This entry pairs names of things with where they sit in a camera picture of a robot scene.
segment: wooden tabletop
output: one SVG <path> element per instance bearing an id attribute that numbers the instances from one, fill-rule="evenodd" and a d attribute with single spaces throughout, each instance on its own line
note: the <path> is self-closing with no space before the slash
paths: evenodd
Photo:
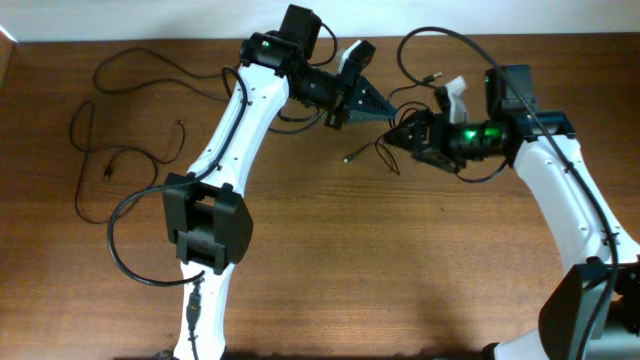
<path id="1" fill-rule="evenodd" d="M 610 207 L 640 238 L 640 36 L 474 37 L 504 64 L 532 66 L 542 109 L 566 112 L 584 159 Z M 341 39 L 346 47 L 353 39 Z M 408 84 L 395 63 L 398 38 L 374 38 L 364 75 L 382 94 Z M 106 228 L 83 223 L 73 197 L 82 154 L 69 144 L 78 105 L 96 103 L 94 145 L 130 144 L 160 157 L 187 138 L 179 159 L 161 168 L 185 173 L 225 109 L 178 85 L 104 95 L 91 75 L 130 46 L 155 49 L 199 73 L 237 62 L 239 40 L 18 44 L 0 90 L 0 354 L 7 359 L 114 359 L 173 348 L 182 289 L 146 287 L 114 265 Z M 331 50 L 320 40 L 314 59 Z M 471 50 L 445 37 L 411 40 L 405 62 L 417 76 L 464 75 L 471 118 L 485 120 L 484 71 Z M 332 64 L 328 70 L 333 71 Z M 176 76 L 224 95 L 219 80 L 196 81 L 132 54 L 105 70 L 112 87 Z M 425 89 L 394 104 L 421 100 Z M 303 114 L 288 105 L 291 114 Z M 87 117 L 76 136 L 84 141 Z M 249 251 L 231 281 L 225 335 L 231 351 L 309 355 L 438 355 L 479 350 L 536 327 L 538 311 L 561 280 L 558 252 L 535 200 L 512 171 L 469 185 L 393 149 L 401 176 L 370 149 L 342 158 L 384 132 L 384 123 L 323 126 L 297 136 L 268 134 L 249 176 L 255 222 Z M 109 181 L 110 154 L 92 156 L 81 208 L 108 217 L 153 175 L 125 155 Z M 500 159 L 471 164 L 489 173 Z M 116 241 L 135 271 L 181 276 L 167 241 L 159 196 L 118 222 Z"/>

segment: black bracket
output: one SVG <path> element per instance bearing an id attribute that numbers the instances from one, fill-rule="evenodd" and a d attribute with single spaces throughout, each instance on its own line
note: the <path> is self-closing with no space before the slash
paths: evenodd
<path id="1" fill-rule="evenodd" d="M 188 178 L 169 173 L 165 185 Z M 214 201 L 213 206 L 202 200 Z M 237 264 L 249 248 L 253 220 L 241 195 L 224 184 L 217 188 L 203 183 L 162 193 L 169 241 L 183 263 L 195 261 L 222 274 L 228 264 Z"/>

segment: white wall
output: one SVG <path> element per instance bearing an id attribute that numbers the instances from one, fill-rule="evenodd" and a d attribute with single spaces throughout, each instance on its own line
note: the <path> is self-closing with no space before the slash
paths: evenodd
<path id="1" fill-rule="evenodd" d="M 0 25 L 18 41 L 243 38 L 277 29 L 290 2 L 338 36 L 640 31 L 640 0 L 0 0 Z"/>

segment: wood grain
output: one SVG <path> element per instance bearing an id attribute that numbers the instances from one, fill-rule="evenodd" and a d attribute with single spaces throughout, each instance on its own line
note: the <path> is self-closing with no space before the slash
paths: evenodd
<path id="1" fill-rule="evenodd" d="M 502 63 L 529 63 L 544 109 L 563 109 L 579 133 L 584 158 L 626 230 L 640 236 L 639 35 L 474 37 Z M 341 39 L 345 46 L 352 39 Z M 397 38 L 374 38 L 367 78 L 387 94 L 407 84 L 395 65 Z M 17 44 L 0 96 L 0 353 L 8 359 L 114 359 L 150 356 L 175 345 L 182 289 L 139 285 L 114 266 L 105 228 L 81 222 L 73 195 L 82 154 L 68 143 L 68 124 L 87 99 L 97 105 L 94 144 L 175 151 L 184 173 L 225 105 L 175 85 L 131 95 L 92 89 L 106 56 L 146 46 L 188 69 L 216 73 L 237 61 L 239 40 Z M 320 40 L 317 59 L 327 56 Z M 473 119 L 485 119 L 487 65 L 444 37 L 412 40 L 406 63 L 415 74 L 464 75 Z M 179 76 L 154 59 L 132 55 L 109 67 L 109 86 Z M 223 95 L 218 80 L 191 84 Z M 396 104 L 423 100 L 425 90 Z M 290 106 L 292 113 L 303 113 Z M 385 130 L 385 124 L 318 126 L 299 136 L 267 135 L 253 165 L 246 201 L 255 221 L 249 252 L 231 282 L 225 322 L 231 351 L 260 354 L 393 355 L 479 350 L 536 326 L 562 277 L 555 245 L 530 192 L 513 171 L 474 186 L 413 162 L 394 150 L 402 176 L 373 151 L 341 159 Z M 86 118 L 78 139 L 86 134 Z M 146 160 L 123 157 L 109 182 L 107 154 L 93 157 L 83 209 L 109 215 L 117 201 L 145 185 Z M 468 175 L 499 160 L 474 164 Z M 159 279 L 180 276 L 167 241 L 158 196 L 118 223 L 127 264 Z"/>
<path id="2" fill-rule="evenodd" d="M 9 59 L 13 51 L 13 41 L 0 32 L 0 89 L 4 85 L 4 77 L 9 67 Z"/>

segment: white background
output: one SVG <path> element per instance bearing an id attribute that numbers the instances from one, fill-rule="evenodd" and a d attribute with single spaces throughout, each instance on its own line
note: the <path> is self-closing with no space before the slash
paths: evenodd
<path id="1" fill-rule="evenodd" d="M 277 29 L 284 0 L 0 0 L 18 41 L 244 38 Z M 338 36 L 640 31 L 640 0 L 302 0 Z"/>

